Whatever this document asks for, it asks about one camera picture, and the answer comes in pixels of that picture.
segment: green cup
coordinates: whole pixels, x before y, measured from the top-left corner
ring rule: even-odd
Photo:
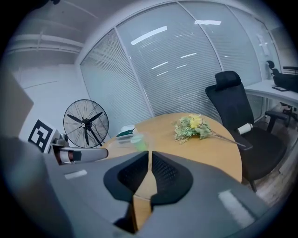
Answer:
[[[130,142],[135,146],[137,151],[147,151],[147,146],[144,141],[144,135],[143,134],[136,134],[131,138]]]

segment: black office chair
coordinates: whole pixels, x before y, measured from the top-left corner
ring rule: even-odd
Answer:
[[[271,75],[273,76],[274,83],[277,86],[284,87],[294,92],[298,92],[298,75],[280,73],[278,69],[274,68],[273,61],[268,60],[267,63],[268,67],[272,70]],[[293,113],[293,111],[296,111],[297,109],[293,108],[291,105],[287,105],[286,103],[281,102],[280,104],[289,108],[288,110],[283,110],[283,113],[289,116],[289,119],[286,121],[285,126],[289,126],[291,118],[298,122],[297,114]]]
[[[215,75],[216,85],[205,89],[207,96],[216,107],[223,126],[227,128],[234,139],[241,137],[247,140],[252,148],[239,147],[243,177],[247,179],[254,192],[257,191],[254,180],[269,174],[283,158],[286,146],[271,134],[276,119],[287,120],[288,116],[279,112],[267,111],[271,117],[267,131],[254,127],[250,132],[235,136],[235,130],[246,123],[254,123],[251,106],[241,83],[239,75],[234,71],[220,72]]]

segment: qr code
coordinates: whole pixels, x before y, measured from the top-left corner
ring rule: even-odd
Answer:
[[[50,127],[37,120],[28,141],[37,145],[41,152],[44,152],[52,132],[53,130]]]

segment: chair seat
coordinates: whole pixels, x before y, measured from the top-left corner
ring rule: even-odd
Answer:
[[[243,137],[253,145],[251,150],[240,151],[243,176],[249,181],[260,179],[278,165],[286,146],[277,136],[257,127]]]

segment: white desk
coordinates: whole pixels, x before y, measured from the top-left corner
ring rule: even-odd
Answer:
[[[265,80],[256,84],[244,87],[247,94],[277,100],[298,108],[298,93],[292,91],[281,92],[273,89],[273,80]]]

